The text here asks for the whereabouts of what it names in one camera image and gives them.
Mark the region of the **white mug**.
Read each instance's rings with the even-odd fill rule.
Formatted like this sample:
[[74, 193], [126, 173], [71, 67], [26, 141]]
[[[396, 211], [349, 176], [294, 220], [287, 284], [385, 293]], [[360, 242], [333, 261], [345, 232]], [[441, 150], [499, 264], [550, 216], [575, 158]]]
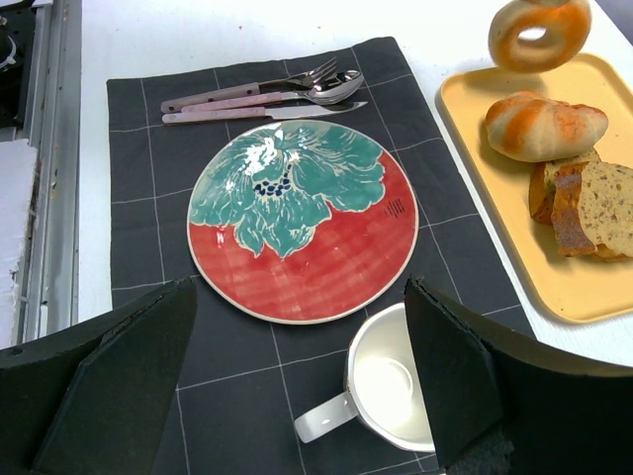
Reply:
[[309, 443], [354, 419], [400, 449], [435, 450], [403, 303], [362, 324], [347, 351], [344, 391], [295, 419], [295, 430]]

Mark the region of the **round striped bread roll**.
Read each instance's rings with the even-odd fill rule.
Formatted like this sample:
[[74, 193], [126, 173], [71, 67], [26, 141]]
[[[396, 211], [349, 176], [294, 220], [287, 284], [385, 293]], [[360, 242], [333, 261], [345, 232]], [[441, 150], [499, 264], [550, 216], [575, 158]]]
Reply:
[[514, 160], [542, 162], [589, 151], [609, 120], [595, 107], [520, 91], [494, 102], [484, 124], [492, 149]]

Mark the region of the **dark checked placemat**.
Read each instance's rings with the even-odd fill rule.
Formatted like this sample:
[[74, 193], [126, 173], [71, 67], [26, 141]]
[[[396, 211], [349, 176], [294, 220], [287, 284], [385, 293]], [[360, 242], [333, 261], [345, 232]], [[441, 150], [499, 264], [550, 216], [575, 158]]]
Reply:
[[[364, 107], [337, 117], [384, 146], [420, 203], [406, 276], [423, 278], [508, 328], [532, 328], [488, 231], [393, 38], [337, 50], [360, 70]], [[399, 302], [399, 279], [368, 307], [309, 327], [269, 324], [227, 302], [198, 276], [185, 218], [191, 189], [213, 155], [247, 131], [243, 121], [164, 128], [160, 104], [203, 90], [309, 70], [326, 53], [107, 83], [111, 160], [112, 301], [122, 306], [165, 281], [192, 277], [198, 314], [153, 470], [157, 474], [418, 474], [435, 459], [402, 451], [358, 422], [303, 444], [294, 418], [336, 395], [345, 351], [363, 321]]]

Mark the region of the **yellow rectangular tray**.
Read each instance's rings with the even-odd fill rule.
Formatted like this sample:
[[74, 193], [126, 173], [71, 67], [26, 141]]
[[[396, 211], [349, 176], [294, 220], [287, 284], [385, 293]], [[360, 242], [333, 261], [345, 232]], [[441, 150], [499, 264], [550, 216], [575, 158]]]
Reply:
[[632, 261], [596, 255], [565, 257], [551, 225], [556, 205], [557, 166], [516, 161], [492, 149], [485, 116], [494, 102], [534, 91], [571, 104], [602, 110], [609, 121], [598, 140], [599, 158], [632, 164], [632, 92], [605, 59], [580, 53], [540, 74], [515, 74], [498, 67], [456, 73], [439, 88], [438, 108], [447, 129], [480, 183], [508, 254], [536, 306], [573, 324], [588, 324], [632, 310]]

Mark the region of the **red and teal plate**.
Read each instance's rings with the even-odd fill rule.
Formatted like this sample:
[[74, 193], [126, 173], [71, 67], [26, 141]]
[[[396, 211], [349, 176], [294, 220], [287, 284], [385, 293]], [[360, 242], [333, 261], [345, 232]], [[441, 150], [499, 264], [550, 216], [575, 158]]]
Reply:
[[397, 160], [343, 125], [294, 120], [232, 139], [201, 172], [187, 238], [204, 280], [256, 318], [331, 322], [380, 297], [419, 212]]

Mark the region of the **pink handled knife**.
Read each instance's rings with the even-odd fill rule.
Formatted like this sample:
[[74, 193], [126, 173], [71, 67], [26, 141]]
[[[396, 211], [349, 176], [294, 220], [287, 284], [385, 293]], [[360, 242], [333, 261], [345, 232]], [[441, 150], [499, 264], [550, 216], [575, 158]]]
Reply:
[[367, 104], [367, 101], [354, 101], [331, 106], [252, 107], [218, 111], [181, 112], [163, 115], [162, 123], [170, 126], [253, 118], [270, 118], [276, 121], [308, 119], [352, 112], [363, 108]]

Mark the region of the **aluminium table frame rail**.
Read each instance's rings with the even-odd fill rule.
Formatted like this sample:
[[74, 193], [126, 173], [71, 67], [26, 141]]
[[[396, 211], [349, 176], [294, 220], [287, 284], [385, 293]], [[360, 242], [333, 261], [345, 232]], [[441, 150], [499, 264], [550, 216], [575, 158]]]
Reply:
[[11, 341], [20, 344], [78, 321], [78, 189], [82, 4], [34, 1], [36, 30], [24, 124], [1, 144], [29, 145], [35, 162], [24, 243], [9, 272]]

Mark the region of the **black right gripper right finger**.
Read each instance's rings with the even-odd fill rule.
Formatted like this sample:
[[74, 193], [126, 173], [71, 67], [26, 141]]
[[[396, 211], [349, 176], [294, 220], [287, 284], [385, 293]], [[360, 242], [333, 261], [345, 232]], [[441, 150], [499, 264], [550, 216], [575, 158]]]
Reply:
[[448, 474], [628, 474], [632, 370], [555, 348], [410, 279], [407, 327]]

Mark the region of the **pink handled spoon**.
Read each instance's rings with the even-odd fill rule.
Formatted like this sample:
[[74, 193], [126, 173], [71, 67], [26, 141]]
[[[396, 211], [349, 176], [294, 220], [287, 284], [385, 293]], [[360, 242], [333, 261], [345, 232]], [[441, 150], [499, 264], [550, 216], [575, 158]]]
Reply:
[[362, 85], [364, 75], [356, 70], [338, 72], [322, 79], [307, 91], [288, 91], [258, 94], [221, 101], [206, 102], [185, 106], [182, 112], [217, 111], [242, 107], [254, 107], [289, 100], [308, 100], [321, 106], [337, 104], [352, 94]]

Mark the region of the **pink handled fork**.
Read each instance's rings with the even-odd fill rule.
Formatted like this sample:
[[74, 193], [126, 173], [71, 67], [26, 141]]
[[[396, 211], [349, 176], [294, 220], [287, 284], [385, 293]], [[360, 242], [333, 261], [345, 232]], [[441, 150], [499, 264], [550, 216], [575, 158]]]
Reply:
[[246, 83], [228, 88], [221, 88], [215, 91], [207, 91], [181, 98], [166, 100], [160, 104], [160, 111], [167, 114], [170, 112], [179, 112], [183, 107], [195, 104], [217, 102], [221, 100], [248, 97], [277, 91], [285, 92], [308, 90], [319, 80], [325, 79], [330, 73], [333, 73], [336, 66], [336, 58], [332, 57], [324, 64], [312, 70], [304, 71], [286, 78], [273, 79], [264, 82]]

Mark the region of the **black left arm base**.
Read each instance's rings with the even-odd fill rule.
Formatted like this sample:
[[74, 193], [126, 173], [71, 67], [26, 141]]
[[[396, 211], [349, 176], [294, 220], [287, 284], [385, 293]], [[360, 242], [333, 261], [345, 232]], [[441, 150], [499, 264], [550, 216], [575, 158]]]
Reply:
[[36, 30], [33, 4], [1, 7], [1, 128], [24, 124]]

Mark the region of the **orange white bagel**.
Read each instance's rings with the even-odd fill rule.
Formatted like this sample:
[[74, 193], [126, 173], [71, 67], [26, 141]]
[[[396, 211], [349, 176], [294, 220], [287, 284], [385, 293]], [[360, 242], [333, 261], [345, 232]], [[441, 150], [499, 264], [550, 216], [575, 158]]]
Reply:
[[514, 0], [494, 15], [489, 52], [494, 63], [515, 73], [561, 66], [585, 45], [592, 23], [589, 2]]

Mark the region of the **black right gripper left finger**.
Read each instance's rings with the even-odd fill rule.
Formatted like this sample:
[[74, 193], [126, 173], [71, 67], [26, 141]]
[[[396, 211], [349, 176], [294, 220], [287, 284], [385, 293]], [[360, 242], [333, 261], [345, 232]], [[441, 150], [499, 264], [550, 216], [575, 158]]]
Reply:
[[184, 278], [2, 349], [2, 473], [150, 473], [196, 313]]

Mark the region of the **front seeded bread slice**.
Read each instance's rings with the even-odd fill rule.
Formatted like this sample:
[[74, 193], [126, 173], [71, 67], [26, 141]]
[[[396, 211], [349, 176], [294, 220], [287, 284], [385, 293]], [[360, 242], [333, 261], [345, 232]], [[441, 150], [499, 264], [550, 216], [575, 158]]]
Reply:
[[632, 169], [578, 162], [555, 173], [551, 221], [560, 254], [632, 256]]

